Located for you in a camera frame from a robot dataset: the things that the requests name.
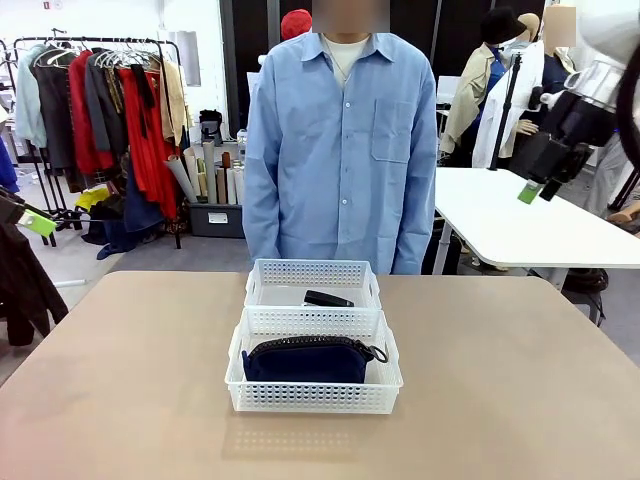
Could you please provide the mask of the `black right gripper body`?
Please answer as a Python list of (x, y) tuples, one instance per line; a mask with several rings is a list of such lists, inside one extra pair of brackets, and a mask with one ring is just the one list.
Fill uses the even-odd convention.
[(604, 146), (614, 130), (614, 113), (572, 92), (561, 92), (544, 120), (544, 131), (566, 146)]

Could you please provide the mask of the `black stapler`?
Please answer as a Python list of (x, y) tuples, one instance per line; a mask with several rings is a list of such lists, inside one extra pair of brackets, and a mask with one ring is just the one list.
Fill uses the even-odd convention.
[(306, 305), (329, 308), (353, 308), (354, 302), (342, 297), (316, 290), (307, 290), (304, 296)]

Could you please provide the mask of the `navy zipper pouch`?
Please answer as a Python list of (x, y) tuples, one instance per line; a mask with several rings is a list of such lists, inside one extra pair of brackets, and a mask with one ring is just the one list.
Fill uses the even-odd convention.
[(362, 384), (372, 361), (386, 364), (389, 356), (375, 345), (330, 335), (270, 340), (242, 353), (251, 382)]

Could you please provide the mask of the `person's left forearm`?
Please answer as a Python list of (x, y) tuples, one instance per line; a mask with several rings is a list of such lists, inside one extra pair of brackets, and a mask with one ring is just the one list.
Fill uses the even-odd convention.
[(392, 273), (419, 275), (430, 242), (435, 210), (435, 172), (407, 180)]

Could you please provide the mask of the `person in pink top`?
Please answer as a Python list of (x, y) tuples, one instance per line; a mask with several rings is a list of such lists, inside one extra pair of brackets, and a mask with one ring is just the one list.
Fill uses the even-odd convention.
[(622, 146), (620, 136), (615, 132), (608, 142), (592, 155), (596, 169), (583, 208), (589, 213), (602, 217), (608, 202), (618, 185), (629, 160)]

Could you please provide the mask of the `right black connector white tag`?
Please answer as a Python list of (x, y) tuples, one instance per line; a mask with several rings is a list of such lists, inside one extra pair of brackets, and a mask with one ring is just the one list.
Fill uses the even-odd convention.
[(555, 93), (546, 92), (542, 86), (536, 86), (532, 89), (527, 110), (531, 112), (539, 111), (543, 106), (547, 109), (552, 109), (564, 92), (564, 89)]

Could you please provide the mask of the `black tripod pole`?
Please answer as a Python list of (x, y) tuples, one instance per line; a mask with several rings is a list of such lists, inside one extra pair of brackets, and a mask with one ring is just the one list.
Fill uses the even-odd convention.
[(499, 127), (496, 133), (494, 149), (492, 152), (491, 163), (489, 166), (489, 169), (491, 171), (495, 171), (497, 169), (499, 154), (502, 148), (502, 139), (505, 133), (509, 112), (512, 106), (513, 94), (516, 87), (517, 78), (521, 69), (521, 64), (522, 64), (522, 54), (520, 52), (517, 52), (513, 56), (513, 64), (510, 69), (510, 74), (508, 76), (508, 85), (507, 85), (505, 99), (502, 105), (502, 114), (500, 117)]

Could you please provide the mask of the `black slanted stand leg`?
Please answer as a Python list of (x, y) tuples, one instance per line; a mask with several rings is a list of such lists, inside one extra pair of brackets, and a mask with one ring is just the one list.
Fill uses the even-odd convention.
[(610, 210), (620, 210), (640, 181), (640, 170), (634, 169), (622, 186), (614, 194), (613, 199), (608, 204)]

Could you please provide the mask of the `bright blue garment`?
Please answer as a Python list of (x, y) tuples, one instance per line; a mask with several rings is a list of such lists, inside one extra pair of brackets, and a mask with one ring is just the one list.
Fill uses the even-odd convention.
[(0, 138), (0, 186), (11, 193), (17, 193), (17, 176), (7, 148)]

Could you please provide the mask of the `mannequin in white coat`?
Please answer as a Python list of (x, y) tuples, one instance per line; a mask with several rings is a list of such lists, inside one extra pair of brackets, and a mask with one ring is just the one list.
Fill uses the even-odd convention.
[(542, 85), (544, 45), (537, 39), (540, 18), (534, 13), (526, 13), (518, 16), (518, 20), (527, 26), (527, 30), (518, 37), (499, 44), (504, 48), (501, 55), (508, 69), (487, 96), (472, 154), (474, 168), (488, 168), (490, 166), (508, 85), (508, 76), (513, 64), (513, 56), (517, 52), (522, 54), (522, 64), (502, 139), (497, 167), (506, 168), (508, 166), (519, 135), (532, 135), (537, 132), (537, 128), (530, 121), (523, 119), (522, 115), (528, 111), (527, 105), (532, 89)]

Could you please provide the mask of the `mannequin in beige trench coat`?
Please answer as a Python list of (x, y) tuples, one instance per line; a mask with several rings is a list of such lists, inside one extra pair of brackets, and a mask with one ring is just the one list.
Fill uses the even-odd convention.
[(483, 43), (462, 72), (440, 142), (444, 165), (469, 168), (487, 96), (506, 73), (499, 45)]

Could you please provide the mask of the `grey hanging jacket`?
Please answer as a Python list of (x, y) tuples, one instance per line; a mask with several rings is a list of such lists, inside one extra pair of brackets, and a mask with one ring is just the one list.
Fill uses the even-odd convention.
[(104, 71), (96, 66), (96, 59), (104, 49), (96, 48), (89, 56), (85, 70), (85, 98), (96, 149), (123, 155), (128, 147), (126, 125), (117, 112), (105, 79)]

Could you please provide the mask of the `person in blue shirt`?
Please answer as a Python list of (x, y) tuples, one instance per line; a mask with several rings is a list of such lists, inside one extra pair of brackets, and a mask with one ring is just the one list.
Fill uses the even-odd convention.
[(389, 30), (390, 0), (314, 0), (250, 101), (244, 168), (279, 197), (279, 259), (362, 260), (393, 274), (410, 176), (437, 165), (436, 82)]

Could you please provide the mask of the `white perforated plastic basket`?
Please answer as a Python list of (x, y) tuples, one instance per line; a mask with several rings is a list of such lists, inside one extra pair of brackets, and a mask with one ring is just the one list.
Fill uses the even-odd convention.
[[(298, 336), (344, 336), (370, 348), (375, 357), (366, 366), (364, 382), (247, 379), (243, 361), (256, 347)], [(388, 415), (404, 385), (395, 337), (383, 311), (276, 306), (250, 306), (243, 310), (231, 337), (225, 382), (238, 412), (313, 414)]]
[(246, 283), (245, 306), (298, 307), (308, 290), (381, 310), (376, 275), (366, 261), (259, 259)]

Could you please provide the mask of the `red hat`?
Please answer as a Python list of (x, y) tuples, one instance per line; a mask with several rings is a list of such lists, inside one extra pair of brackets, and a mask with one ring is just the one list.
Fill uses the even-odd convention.
[(306, 9), (287, 12), (280, 24), (281, 39), (288, 41), (312, 30), (312, 15)]

